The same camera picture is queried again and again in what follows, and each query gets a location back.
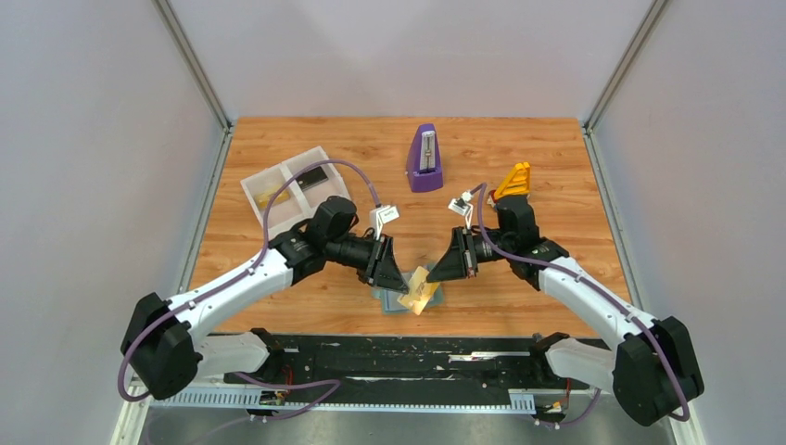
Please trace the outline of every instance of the small white tag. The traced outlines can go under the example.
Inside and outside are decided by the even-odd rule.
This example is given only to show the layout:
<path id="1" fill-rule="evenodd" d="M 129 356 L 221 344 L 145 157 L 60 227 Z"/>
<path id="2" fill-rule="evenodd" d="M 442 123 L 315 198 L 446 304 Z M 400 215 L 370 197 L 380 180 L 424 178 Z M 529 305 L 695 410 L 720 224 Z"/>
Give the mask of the small white tag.
<path id="1" fill-rule="evenodd" d="M 450 200 L 450 203 L 448 204 L 448 209 L 453 210 L 462 216 L 466 216 L 467 213 L 472 211 L 472 204 L 467 204 L 466 202 L 464 202 L 463 207 L 461 207 L 459 206 L 459 200 L 454 198 Z"/>
<path id="2" fill-rule="evenodd" d="M 389 206 L 387 209 L 379 211 L 376 215 L 382 224 L 387 224 L 399 217 L 399 209 L 396 206 Z"/>

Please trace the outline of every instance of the floor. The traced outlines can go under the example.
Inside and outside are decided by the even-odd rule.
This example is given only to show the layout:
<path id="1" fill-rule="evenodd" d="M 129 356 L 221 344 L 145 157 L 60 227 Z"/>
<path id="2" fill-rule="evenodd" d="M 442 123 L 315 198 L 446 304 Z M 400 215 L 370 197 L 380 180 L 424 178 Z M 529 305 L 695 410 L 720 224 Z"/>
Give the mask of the floor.
<path id="1" fill-rule="evenodd" d="M 404 174 L 417 126 L 433 122 L 445 186 L 413 194 Z M 249 259 L 261 246 L 260 225 L 240 180 L 314 146 L 331 158 L 356 163 L 371 177 L 384 203 L 401 217 L 386 225 L 395 237 L 403 272 L 438 260 L 451 227 L 462 217 L 450 212 L 452 197 L 480 182 L 493 188 L 516 162 L 532 165 L 531 204 L 541 234 L 560 243 L 596 279 L 629 299 L 608 222 L 578 122 L 574 119 L 470 118 L 254 118 L 235 129 L 221 183 L 194 270 L 201 286 Z M 372 207 L 367 188 L 339 167 L 361 223 Z M 488 226 L 495 226 L 487 211 Z M 443 284 L 445 303 L 414 314 L 386 315 L 371 288 L 355 273 L 328 264 L 321 273 L 238 313 L 223 331 L 265 327 L 280 333 L 387 334 L 410 336 L 530 336 L 562 331 L 596 337 L 560 302 L 513 276 L 504 261 L 482 264 L 477 278 Z"/>

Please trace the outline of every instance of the cable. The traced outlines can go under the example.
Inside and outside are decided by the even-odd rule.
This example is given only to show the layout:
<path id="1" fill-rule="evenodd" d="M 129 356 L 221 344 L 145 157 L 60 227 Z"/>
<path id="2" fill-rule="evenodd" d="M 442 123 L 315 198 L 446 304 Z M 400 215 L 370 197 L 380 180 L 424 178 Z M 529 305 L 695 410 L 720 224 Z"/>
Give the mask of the cable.
<path id="1" fill-rule="evenodd" d="M 372 184 L 371 180 L 368 178 L 368 176 L 366 176 L 365 173 L 363 173 L 361 171 L 361 169 L 359 169 L 356 165 L 352 164 L 351 162 L 347 162 L 347 161 L 341 160 L 341 159 L 324 159 L 324 160 L 319 160 L 319 161 L 316 161 L 316 162 L 314 162 L 312 164 L 309 164 L 306 167 L 304 167 L 303 169 L 301 169 L 299 172 L 293 174 L 291 178 L 289 178 L 286 181 L 284 181 L 284 183 L 281 185 L 281 187 L 279 187 L 278 190 L 276 190 L 275 193 L 273 193 L 271 195 L 270 199 L 268 200 L 268 205 L 265 206 L 265 211 L 264 211 L 264 214 L 262 216 L 262 220 L 264 221 L 264 224 L 263 224 L 263 227 L 262 227 L 262 234 L 264 236 L 264 241 L 262 242 L 262 248 L 260 249 L 260 255 L 251 264 L 249 269 L 251 269 L 251 270 L 257 269 L 260 266 L 260 264 L 262 263 L 262 260 L 265 258 L 265 254 L 268 251 L 268 243 L 269 243 L 269 239 L 268 239 L 269 238 L 268 237 L 268 217 L 270 216 L 270 211 L 271 211 L 271 208 L 273 207 L 273 203 L 275 202 L 275 200 L 301 174 L 303 174 L 305 172 L 308 172 L 311 169 L 314 169 L 314 168 L 319 167 L 320 165 L 324 165 L 324 164 L 340 164 L 340 165 L 345 165 L 347 167 L 350 167 L 358 175 L 361 176 L 363 181 L 368 186 L 369 192 L 371 192 L 371 198 L 374 200 L 374 205 L 376 207 L 382 206 L 382 202 L 379 200 L 379 196 L 376 194 L 376 189 L 374 189 L 374 185 Z M 120 363 L 120 370 L 118 371 L 118 382 L 117 382 L 118 383 L 118 392 L 120 393 L 120 396 L 124 400 L 126 400 L 126 401 L 142 401 L 147 396 L 150 395 L 150 391 L 146 391 L 143 394 L 140 394 L 140 395 L 137 395 L 137 396 L 133 396 L 133 395 L 129 394 L 128 390 L 125 388 L 125 372 L 128 369 L 129 363 L 131 363 L 131 358 L 133 357 L 133 354 L 139 348 L 139 345 L 142 344 L 142 341 L 144 341 L 145 338 L 147 338 L 147 336 L 149 336 L 151 332 L 155 331 L 159 326 L 161 326 L 162 324 L 167 322 L 169 319 L 171 319 L 172 317 L 174 317 L 178 313 L 183 312 L 186 309 L 188 309 L 190 307 L 191 303 L 199 304 L 202 301 L 204 301 L 206 299 L 209 299 L 210 297 L 218 294 L 219 292 L 222 292 L 224 289 L 226 289 L 226 288 L 236 284 L 237 282 L 239 282 L 240 280 L 242 280 L 246 276 L 248 276 L 248 270 L 244 270 L 242 273 L 239 273 L 238 275 L 236 275 L 235 277 L 229 279 L 225 283 L 223 283 L 221 285 L 218 285 L 218 286 L 212 288 L 211 290 L 205 292 L 204 294 L 202 294 L 202 295 L 200 295 L 200 296 L 198 296 L 198 297 L 196 297 L 196 298 L 194 298 L 194 299 L 192 299 L 190 301 L 187 301 L 187 302 L 181 304 L 180 306 L 170 310 L 169 312 L 165 313 L 160 318 L 158 318 L 155 322 L 151 323 L 141 333 L 139 333 L 139 335 L 133 340 L 131 345 L 125 351 L 125 354 L 123 355 L 122 362 Z"/>
<path id="2" fill-rule="evenodd" d="M 598 402 L 601 401 L 601 390 L 599 388 L 595 389 L 595 394 L 592 396 L 592 400 L 589 401 L 589 405 L 587 405 L 587 409 L 584 410 L 583 413 L 579 415 L 579 417 L 568 420 L 566 422 L 548 422 L 545 420 L 538 420 L 535 419 L 535 425 L 544 425 L 549 428 L 560 428 L 563 426 L 576 426 L 581 422 L 584 422 L 585 419 L 592 413 L 592 410 L 595 409 L 595 406 L 598 405 Z"/>
<path id="3" fill-rule="evenodd" d="M 663 348 L 661 348 L 661 345 L 658 344 L 658 341 L 655 339 L 655 336 L 653 335 L 652 332 L 650 332 L 650 330 L 647 328 L 647 326 L 644 324 L 644 322 L 639 320 L 638 317 L 632 316 L 631 312 L 628 310 L 628 308 L 625 307 L 625 305 L 623 305 L 622 303 L 617 301 L 608 292 L 606 292 L 602 287 L 598 286 L 593 281 L 585 278 L 584 276 L 579 275 L 578 273 L 576 273 L 574 271 L 571 271 L 570 269 L 568 269 L 568 268 L 566 268 L 564 266 L 561 266 L 559 264 L 553 264 L 553 263 L 550 263 L 550 262 L 547 262 L 547 261 L 534 260 L 534 259 L 531 259 L 531 258 L 520 257 L 518 255 L 514 255 L 512 253 L 506 252 L 506 251 L 502 250 L 501 248 L 499 248 L 488 237 L 488 233 L 486 231 L 486 226 L 483 225 L 483 208 L 486 207 L 486 206 L 484 206 L 483 203 L 479 202 L 479 201 L 482 201 L 483 198 L 486 195 L 486 183 L 481 183 L 475 189 L 479 189 L 480 190 L 480 199 L 478 200 L 478 205 L 477 205 L 477 225 L 480 226 L 480 234 L 483 236 L 483 240 L 488 243 L 488 245 L 491 247 L 491 249 L 494 250 L 495 252 L 499 253 L 500 255 L 502 255 L 502 257 L 507 258 L 508 260 L 526 262 L 526 263 L 529 263 L 529 264 L 535 264 L 537 266 L 542 266 L 542 267 L 551 267 L 552 269 L 555 269 L 557 271 L 565 273 L 566 275 L 570 276 L 571 278 L 575 278 L 575 279 L 579 280 L 581 283 L 583 283 L 584 285 L 586 285 L 589 288 L 591 288 L 592 290 L 594 290 L 598 295 L 603 297 L 603 299 L 608 301 L 612 306 L 614 306 L 623 315 L 625 315 L 626 317 L 629 316 L 630 321 L 633 322 L 633 324 L 635 324 L 636 327 L 638 327 L 641 330 L 641 332 L 644 334 L 644 336 L 647 337 L 647 341 L 649 341 L 650 344 L 653 345 L 653 349 L 655 350 L 655 353 L 657 354 L 658 359 L 660 360 L 661 364 L 664 367 L 664 370 L 666 371 L 666 375 L 668 376 L 668 380 L 671 383 L 671 386 L 674 388 L 674 391 L 677 393 L 677 399 L 679 400 L 679 405 L 682 408 L 682 414 L 669 413 L 668 416 L 671 417 L 672 419 L 678 420 L 680 422 L 687 422 L 691 418 L 691 412 L 690 412 L 690 409 L 688 408 L 688 400 L 685 398 L 685 393 L 682 391 L 682 386 L 679 385 L 679 382 L 677 381 L 677 376 L 674 374 L 674 370 L 672 369 L 671 363 L 669 363 L 668 358 L 666 357 L 666 354 L 663 351 Z M 587 408 L 587 410 L 589 411 L 590 409 L 594 408 L 594 406 L 595 406 L 594 404 L 591 404 Z M 584 414 L 579 416 L 578 419 L 582 419 Z"/>
<path id="4" fill-rule="evenodd" d="M 567 378 L 567 383 L 565 384 L 565 397 L 558 400 L 557 403 L 565 405 L 565 409 L 570 409 L 570 378 Z"/>
<path id="5" fill-rule="evenodd" d="M 292 371 L 292 366 L 285 364 L 281 370 L 286 373 L 286 384 L 287 385 L 294 385 L 295 384 L 295 373 Z M 283 397 L 288 396 L 292 393 L 292 389 L 288 389 L 286 392 L 281 393 Z"/>
<path id="6" fill-rule="evenodd" d="M 226 422 L 226 423 L 223 423 L 223 424 L 221 424 L 219 426 L 216 426 L 215 428 L 211 429 L 210 431 L 208 431 L 207 433 L 203 434 L 202 436 L 199 436 L 198 438 L 188 442 L 188 445 L 194 445 L 196 443 L 199 443 L 202 440 L 205 440 L 208 437 L 218 433 L 219 431 L 223 431 L 224 429 L 229 428 L 231 426 L 239 425 L 239 424 L 242 424 L 244 422 L 253 422 L 258 417 L 262 418 L 262 423 L 263 424 L 267 423 L 268 421 L 286 420 L 286 419 L 291 419 L 292 417 L 297 417 L 297 416 L 299 416 L 301 414 L 304 414 L 304 413 L 310 411 L 317 404 L 322 403 L 325 399 L 330 397 L 331 394 L 336 392 L 338 387 L 341 386 L 341 382 L 339 380 L 337 380 L 337 379 L 320 380 L 318 382 L 303 383 L 303 384 L 299 384 L 299 385 L 291 385 L 291 384 L 287 384 L 287 385 L 273 385 L 273 384 L 269 384 L 269 383 L 260 382 L 256 378 L 254 378 L 254 377 L 252 377 L 250 375 L 247 375 L 245 373 L 233 373 L 233 374 L 235 374 L 236 376 L 240 377 L 241 379 L 247 381 L 248 383 L 250 383 L 252 385 L 256 385 L 258 387 L 262 387 L 262 388 L 266 388 L 266 389 L 277 389 L 277 390 L 284 390 L 285 389 L 287 391 L 287 393 L 288 393 L 288 391 L 291 391 L 293 389 L 317 388 L 317 387 L 323 387 L 325 385 L 333 385 L 333 386 L 330 387 L 330 389 L 328 389 L 327 391 L 325 391 L 325 393 L 323 395 L 321 395 L 320 397 L 318 397 L 315 401 L 313 401 L 313 402 L 309 403 L 308 405 L 306 405 L 306 406 L 304 406 L 304 407 L 302 407 L 300 409 L 297 409 L 297 410 L 295 410 L 295 411 L 293 411 L 291 413 L 286 413 L 286 414 L 282 414 L 282 415 L 251 415 L 250 418 L 248 416 L 244 415 L 243 417 L 238 417 L 236 419 L 230 420 L 229 422 Z M 287 382 L 291 382 L 292 381 L 292 368 L 289 368 L 289 375 L 286 377 L 286 380 L 287 380 Z M 151 418 L 146 423 L 145 434 L 144 434 L 145 445 L 153 445 L 152 441 L 150 440 L 150 426 L 153 424 L 154 420 L 155 419 Z"/>
<path id="7" fill-rule="evenodd" d="M 242 378 L 243 380 L 246 380 L 248 383 L 250 383 L 252 385 L 256 385 L 258 387 L 262 387 L 262 388 L 266 388 L 266 389 L 308 389 L 308 388 L 323 387 L 325 385 L 333 385 L 330 389 L 325 391 L 325 393 L 323 395 L 321 395 L 320 397 L 318 397 L 315 401 L 313 401 L 313 402 L 309 403 L 308 405 L 300 408 L 299 410 L 295 410 L 295 411 L 293 411 L 291 413 L 286 413 L 286 414 L 282 414 L 282 415 L 267 416 L 266 417 L 267 420 L 286 420 L 286 419 L 291 419 L 292 417 L 297 417 L 297 416 L 299 416 L 301 414 L 304 414 L 307 411 L 309 411 L 311 408 L 313 408 L 314 406 L 322 403 L 322 401 L 324 401 L 325 399 L 330 397 L 330 395 L 333 394 L 334 392 L 336 392 L 338 387 L 341 386 L 341 382 L 339 380 L 337 380 L 337 379 L 320 380 L 318 382 L 301 383 L 299 385 L 272 385 L 272 384 L 269 384 L 269 383 L 260 382 L 256 378 L 253 378 L 250 375 L 247 375 L 245 373 L 235 373 L 235 375 L 237 375 L 238 377 Z"/>

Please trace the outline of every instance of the clear plastic container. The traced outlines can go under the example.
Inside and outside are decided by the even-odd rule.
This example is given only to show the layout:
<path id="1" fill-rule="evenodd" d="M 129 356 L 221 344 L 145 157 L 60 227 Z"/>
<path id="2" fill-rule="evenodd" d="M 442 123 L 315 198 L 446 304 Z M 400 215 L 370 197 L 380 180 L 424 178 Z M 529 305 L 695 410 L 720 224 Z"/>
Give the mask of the clear plastic container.
<path id="1" fill-rule="evenodd" d="M 299 172 L 319 160 L 328 159 L 327 153 L 321 146 L 316 146 L 309 151 L 301 153 L 284 162 L 274 165 L 262 172 L 248 176 L 240 181 L 243 191 L 246 193 L 248 202 L 257 215 L 260 225 L 264 227 L 262 214 L 265 211 L 264 197 L 268 197 L 275 192 L 281 184 L 291 178 L 293 174 Z M 268 218 L 268 234 L 270 238 L 289 230 L 292 225 L 314 215 L 317 207 L 332 195 L 349 199 L 349 191 L 344 185 L 344 179 L 338 173 L 333 164 L 324 164 L 317 168 L 322 168 L 327 179 L 318 184 L 299 184 L 296 179 L 287 188 L 289 197 L 286 200 L 279 198 L 273 204 Z"/>

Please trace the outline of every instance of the yellow 3d-printed part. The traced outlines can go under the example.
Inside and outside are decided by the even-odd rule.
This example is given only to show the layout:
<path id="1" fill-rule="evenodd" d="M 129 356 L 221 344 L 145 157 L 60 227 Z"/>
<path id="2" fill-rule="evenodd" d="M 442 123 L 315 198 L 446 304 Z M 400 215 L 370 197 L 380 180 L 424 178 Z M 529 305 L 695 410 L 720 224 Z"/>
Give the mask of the yellow 3d-printed part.
<path id="1" fill-rule="evenodd" d="M 494 191 L 494 200 L 509 195 L 529 195 L 529 162 L 519 162 Z"/>
<path id="2" fill-rule="evenodd" d="M 428 304 L 428 301 L 437 292 L 437 287 L 439 287 L 439 283 L 427 283 L 425 281 L 427 276 L 428 270 L 423 266 L 419 266 L 412 273 L 410 282 L 407 283 L 410 287 L 410 293 L 402 295 L 397 299 L 401 306 L 414 312 L 415 315 L 420 315 L 420 312 L 423 311 L 425 305 Z"/>

